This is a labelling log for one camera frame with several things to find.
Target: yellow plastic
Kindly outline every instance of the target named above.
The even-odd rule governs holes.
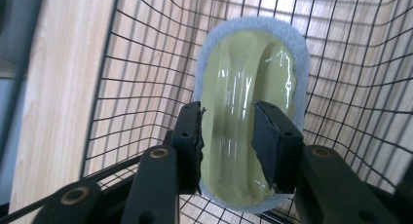
[[[211,52],[201,104],[205,148],[203,182],[229,205],[257,205],[274,195],[251,146],[253,100],[294,112],[294,61],[284,43],[256,30],[227,36]]]

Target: metal wire grid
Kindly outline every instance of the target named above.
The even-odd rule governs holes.
[[[305,142],[334,148],[361,179],[392,192],[413,153],[412,2],[117,0],[84,176],[162,142],[192,98],[196,57],[212,28],[239,16],[270,16],[295,26],[311,53]],[[103,185],[124,176],[113,178]],[[271,212],[299,222],[293,199]],[[183,223],[277,221],[265,218],[181,197]]]

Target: blue sponge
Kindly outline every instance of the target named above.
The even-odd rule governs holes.
[[[265,17],[245,17],[239,19],[230,19],[228,21],[222,22],[214,29],[212,29],[208,34],[206,41],[204,42],[203,47],[201,48],[198,55],[194,100],[201,100],[201,96],[204,90],[203,78],[207,69],[207,61],[210,53],[225,37],[232,33],[244,30],[260,30],[268,32],[280,39],[291,52],[295,62],[293,72],[297,80],[296,90],[293,97],[295,109],[291,121],[297,127],[297,129],[302,130],[306,106],[306,90],[309,75],[310,56],[307,50],[306,42],[303,36],[298,32],[298,30],[293,28],[288,23],[278,19]],[[225,204],[222,201],[216,199],[207,190],[203,182],[201,182],[200,185],[203,192],[219,205],[241,212],[263,212],[274,208],[277,205],[280,205],[287,197],[287,195],[276,194],[258,205],[235,206]]]

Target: wood grain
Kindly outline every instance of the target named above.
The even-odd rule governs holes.
[[[188,15],[177,6],[184,0],[172,1],[176,5],[169,0],[119,1],[83,175],[160,144],[180,109],[169,106],[189,102],[191,92],[176,100],[171,94],[193,89],[175,84],[183,77],[180,64],[189,59],[185,50],[191,38]]]
[[[32,44],[11,212],[79,178],[112,7],[113,0],[43,0]]]

